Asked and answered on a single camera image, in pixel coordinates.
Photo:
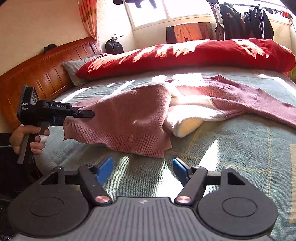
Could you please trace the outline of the person's left hand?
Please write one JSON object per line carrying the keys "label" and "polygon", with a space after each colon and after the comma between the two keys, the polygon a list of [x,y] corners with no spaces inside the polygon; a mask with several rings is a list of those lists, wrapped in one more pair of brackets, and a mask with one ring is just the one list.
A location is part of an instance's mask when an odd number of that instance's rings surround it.
{"label": "person's left hand", "polygon": [[30,149],[33,154],[39,155],[45,147],[45,143],[41,142],[41,137],[38,135],[41,128],[36,126],[20,125],[11,135],[10,144],[16,154],[20,153],[21,144],[26,134],[35,135],[35,141],[30,143]]}

